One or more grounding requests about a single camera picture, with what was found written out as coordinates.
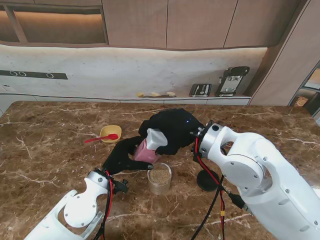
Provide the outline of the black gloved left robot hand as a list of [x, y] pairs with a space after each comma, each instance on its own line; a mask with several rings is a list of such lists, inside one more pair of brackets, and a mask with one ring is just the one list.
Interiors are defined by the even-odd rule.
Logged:
[[125, 170], [152, 170], [154, 166], [151, 163], [135, 161], [129, 157], [134, 155], [136, 147], [143, 140], [143, 137], [135, 136], [119, 141], [103, 163], [102, 171], [114, 175]]

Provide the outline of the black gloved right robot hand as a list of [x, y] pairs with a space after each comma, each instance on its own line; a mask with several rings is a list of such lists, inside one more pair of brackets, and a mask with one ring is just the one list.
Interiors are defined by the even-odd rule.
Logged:
[[144, 120], [138, 130], [141, 137], [147, 137], [148, 129], [161, 131], [167, 139], [167, 145], [158, 147], [158, 155], [175, 155], [180, 148], [189, 146], [195, 141], [191, 133], [203, 129], [200, 123], [190, 112], [183, 108], [173, 108], [158, 112]]

